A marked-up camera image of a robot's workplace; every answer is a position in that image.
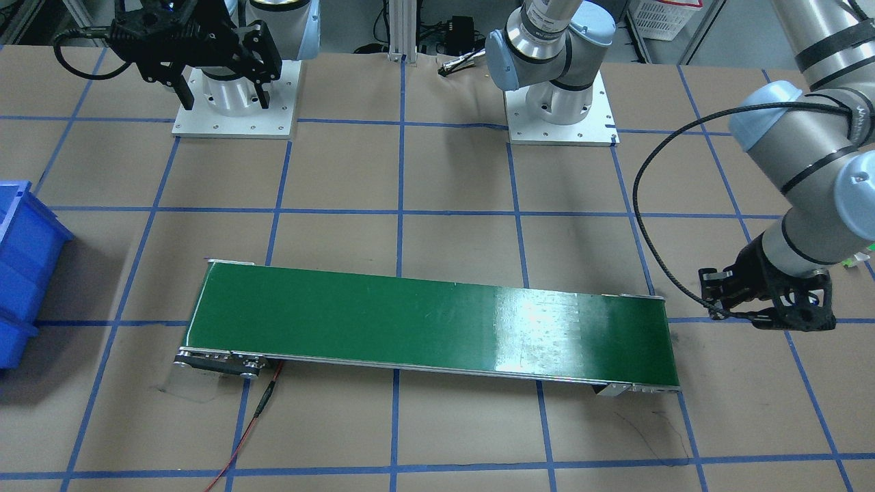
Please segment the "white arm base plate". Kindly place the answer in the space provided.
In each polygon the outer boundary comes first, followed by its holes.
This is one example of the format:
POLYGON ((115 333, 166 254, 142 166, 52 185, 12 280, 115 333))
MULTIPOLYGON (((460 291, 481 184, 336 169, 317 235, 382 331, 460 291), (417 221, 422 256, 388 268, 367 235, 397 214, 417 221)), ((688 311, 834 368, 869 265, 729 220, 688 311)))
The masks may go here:
POLYGON ((284 60, 281 77, 266 84, 269 106, 263 109, 251 81, 244 77, 220 81, 194 68, 188 84, 193 109, 178 109, 172 134, 188 138, 290 139, 296 115, 303 63, 284 60))
POLYGON ((550 82, 507 91, 509 141, 534 146, 616 146, 621 143, 601 72, 582 91, 550 82))

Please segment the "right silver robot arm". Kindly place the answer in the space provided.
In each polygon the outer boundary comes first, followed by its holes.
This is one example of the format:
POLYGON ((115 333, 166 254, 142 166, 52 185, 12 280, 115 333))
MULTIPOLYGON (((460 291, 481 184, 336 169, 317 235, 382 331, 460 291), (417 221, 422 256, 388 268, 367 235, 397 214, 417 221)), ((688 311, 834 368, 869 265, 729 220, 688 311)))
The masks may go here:
POLYGON ((170 87, 185 110, 195 105, 188 66, 247 80, 250 102, 268 109, 282 62, 315 58, 319 29, 317 1, 144 1, 133 10, 118 1, 107 43, 144 81, 170 87))

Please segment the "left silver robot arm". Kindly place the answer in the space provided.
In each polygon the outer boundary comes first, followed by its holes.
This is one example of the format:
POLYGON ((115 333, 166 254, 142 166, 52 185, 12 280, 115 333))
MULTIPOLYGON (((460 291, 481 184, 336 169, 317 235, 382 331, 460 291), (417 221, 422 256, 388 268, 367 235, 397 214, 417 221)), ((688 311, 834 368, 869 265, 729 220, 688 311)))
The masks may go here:
MULTIPOLYGON (((829 268, 873 243, 873 15, 857 1, 775 1, 772 6, 807 82, 775 81, 728 116, 729 130, 791 208, 747 244, 734 264, 698 272, 684 294, 710 318, 760 329, 835 328, 829 268)), ((528 1, 485 41, 501 90, 529 87, 541 118, 575 124, 615 24, 584 1, 528 1)))

